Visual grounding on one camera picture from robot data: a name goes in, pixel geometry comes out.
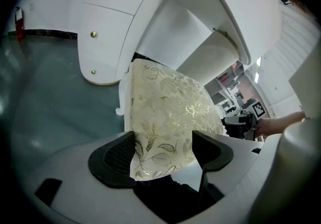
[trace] white ribbed panel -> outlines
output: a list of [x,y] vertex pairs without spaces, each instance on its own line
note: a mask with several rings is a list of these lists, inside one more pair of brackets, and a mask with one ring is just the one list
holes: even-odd
[[237,49],[230,40],[213,32],[177,71],[206,85],[238,59]]
[[138,43],[154,13],[162,2],[163,0],[142,1],[126,35],[118,61],[115,80],[121,79],[123,74],[128,71],[130,61],[134,55]]
[[255,73],[259,73],[260,78],[256,86],[267,98],[267,106],[276,118],[301,110],[303,105],[295,95],[297,92],[293,90],[289,79],[321,37],[319,24],[309,16],[295,10],[295,7],[280,6],[280,9],[281,39],[262,57],[260,67],[256,64],[251,66],[251,78],[254,80]]

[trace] black rectangular hole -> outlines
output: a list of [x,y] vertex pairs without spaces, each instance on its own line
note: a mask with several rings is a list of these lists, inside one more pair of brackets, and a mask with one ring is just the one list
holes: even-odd
[[47,178],[35,192],[38,197],[47,206],[50,206],[62,181],[55,178]]
[[253,153],[259,154],[261,152],[260,148],[255,148],[252,150]]

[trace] gold leaf pattern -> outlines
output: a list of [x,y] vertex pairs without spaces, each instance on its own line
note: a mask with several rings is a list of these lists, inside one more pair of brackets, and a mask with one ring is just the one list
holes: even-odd
[[195,160],[192,130],[222,134],[222,122],[198,82],[141,59],[132,69],[130,117],[140,142],[135,142],[133,175],[136,180],[163,177]]
[[170,145],[170,144],[161,144],[158,146],[159,148],[163,148],[166,151],[170,152],[170,153],[174,153],[175,152],[175,148],[174,146]]
[[152,157],[152,160],[161,166],[167,166],[171,163],[169,155],[166,153],[156,154]]

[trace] white wall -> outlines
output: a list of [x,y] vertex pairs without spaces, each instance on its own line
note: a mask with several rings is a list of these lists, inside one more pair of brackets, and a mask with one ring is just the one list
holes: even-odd
[[[24,11],[25,29],[48,29],[78,32],[82,0],[18,0]],[[6,31],[15,30],[15,18],[8,19]]]
[[264,93],[275,117],[301,110],[300,102],[289,84],[320,39],[320,27],[295,7],[280,6],[282,12],[281,39],[261,60],[250,68],[252,79],[260,75],[257,87]]

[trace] ceiling light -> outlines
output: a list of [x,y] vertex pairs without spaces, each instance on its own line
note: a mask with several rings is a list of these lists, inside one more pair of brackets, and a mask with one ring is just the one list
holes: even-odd
[[261,57],[257,59],[256,64],[261,66]]
[[255,74],[255,83],[257,83],[258,81],[259,81],[259,77],[260,77],[260,75],[259,75],[259,73],[256,73]]

